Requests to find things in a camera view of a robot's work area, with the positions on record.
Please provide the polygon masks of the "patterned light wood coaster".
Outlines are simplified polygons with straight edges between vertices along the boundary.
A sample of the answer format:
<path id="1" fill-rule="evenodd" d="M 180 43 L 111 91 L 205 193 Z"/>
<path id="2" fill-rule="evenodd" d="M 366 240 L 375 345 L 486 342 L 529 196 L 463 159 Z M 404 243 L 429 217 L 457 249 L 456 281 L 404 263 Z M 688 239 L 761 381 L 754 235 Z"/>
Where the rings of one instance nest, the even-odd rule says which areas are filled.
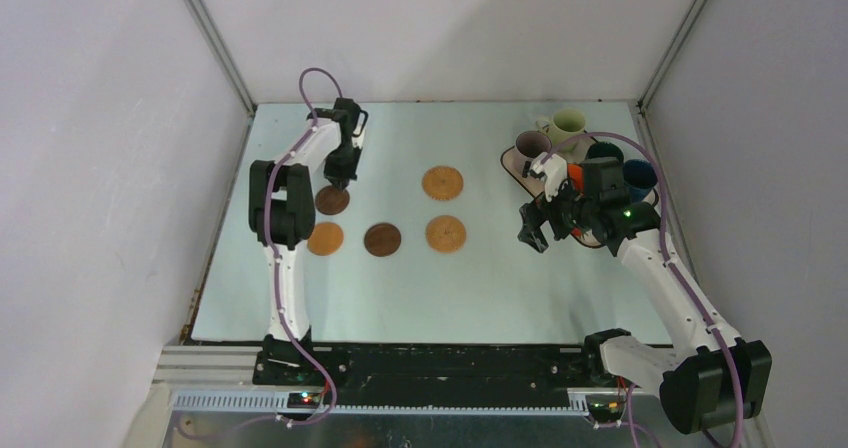
<path id="1" fill-rule="evenodd" d="M 464 224 L 451 215 L 440 215 L 426 226 L 425 237 L 428 246 L 439 253 L 454 253 L 460 250 L 467 239 Z"/>

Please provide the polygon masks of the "dark wood coaster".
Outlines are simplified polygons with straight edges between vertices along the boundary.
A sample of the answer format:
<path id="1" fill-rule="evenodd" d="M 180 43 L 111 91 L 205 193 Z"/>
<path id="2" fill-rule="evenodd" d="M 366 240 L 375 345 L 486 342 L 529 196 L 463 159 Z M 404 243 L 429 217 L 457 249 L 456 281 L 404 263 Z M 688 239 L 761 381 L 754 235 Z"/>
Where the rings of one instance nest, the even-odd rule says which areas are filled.
<path id="1" fill-rule="evenodd" d="M 350 203 L 350 194 L 347 190 L 340 190 L 334 186 L 325 186 L 315 195 L 316 210 L 327 216 L 342 213 Z"/>
<path id="2" fill-rule="evenodd" d="M 375 257 L 387 257 L 394 254 L 402 243 L 400 230 L 391 223 L 378 223 L 371 226 L 363 237 L 366 251 Z"/>

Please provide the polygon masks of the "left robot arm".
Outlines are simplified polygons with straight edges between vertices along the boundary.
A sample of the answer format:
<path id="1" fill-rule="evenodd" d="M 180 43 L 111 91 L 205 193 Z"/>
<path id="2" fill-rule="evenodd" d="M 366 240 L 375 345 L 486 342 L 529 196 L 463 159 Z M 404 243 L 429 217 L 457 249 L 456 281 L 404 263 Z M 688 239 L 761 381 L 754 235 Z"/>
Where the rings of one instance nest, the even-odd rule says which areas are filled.
<path id="1" fill-rule="evenodd" d="M 357 102 L 340 97 L 307 115 L 304 133 L 290 148 L 249 168 L 248 224 L 267 257 L 271 283 L 262 355 L 292 384 L 308 382 L 316 371 L 316 358 L 306 350 L 311 322 L 303 269 L 316 226 L 312 177 L 322 172 L 339 191 L 357 179 L 368 118 Z"/>

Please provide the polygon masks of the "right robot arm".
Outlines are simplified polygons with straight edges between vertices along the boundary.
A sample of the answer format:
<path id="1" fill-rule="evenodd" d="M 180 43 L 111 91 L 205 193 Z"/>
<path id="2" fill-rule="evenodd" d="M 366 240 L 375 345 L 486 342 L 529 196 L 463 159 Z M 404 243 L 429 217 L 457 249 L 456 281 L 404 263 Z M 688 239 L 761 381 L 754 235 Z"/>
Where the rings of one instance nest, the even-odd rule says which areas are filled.
<path id="1" fill-rule="evenodd" d="M 527 161 L 525 178 L 540 179 L 543 190 L 519 213 L 518 238 L 535 251 L 574 232 L 590 234 L 647 290 L 673 349 L 640 342 L 624 329 L 586 337 L 581 370 L 606 386 L 622 377 L 658 398 L 669 422 L 691 434 L 760 415 L 772 367 L 761 341 L 745 341 L 709 302 L 673 251 L 656 208 L 631 200 L 623 164 L 614 157 L 579 164 L 552 153 Z"/>

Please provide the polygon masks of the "scalloped light wood coaster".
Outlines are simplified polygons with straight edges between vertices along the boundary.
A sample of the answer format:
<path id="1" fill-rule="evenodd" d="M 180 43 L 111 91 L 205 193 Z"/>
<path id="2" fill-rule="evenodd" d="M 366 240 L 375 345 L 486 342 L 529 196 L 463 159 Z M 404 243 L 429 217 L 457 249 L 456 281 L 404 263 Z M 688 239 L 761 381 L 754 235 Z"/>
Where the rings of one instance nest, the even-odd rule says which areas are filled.
<path id="1" fill-rule="evenodd" d="M 434 166 L 423 175 L 421 187 L 431 199 L 449 201 L 461 194 L 464 188 L 464 179 L 461 172 L 454 167 Z"/>

